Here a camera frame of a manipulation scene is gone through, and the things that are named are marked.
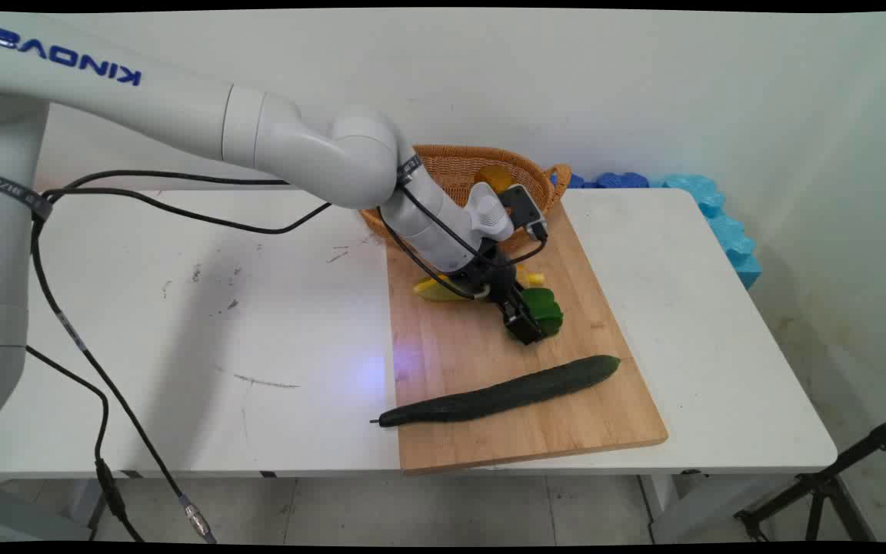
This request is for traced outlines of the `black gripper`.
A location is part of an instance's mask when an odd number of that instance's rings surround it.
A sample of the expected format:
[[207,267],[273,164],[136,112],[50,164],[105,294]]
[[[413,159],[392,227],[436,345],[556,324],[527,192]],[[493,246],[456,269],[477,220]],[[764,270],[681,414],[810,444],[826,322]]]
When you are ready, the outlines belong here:
[[461,268],[449,272],[450,280],[465,293],[486,293],[483,298],[499,306],[504,326],[514,340],[530,345],[548,337],[521,299],[524,288],[517,278],[517,259],[507,256],[499,245],[481,245],[478,253]]

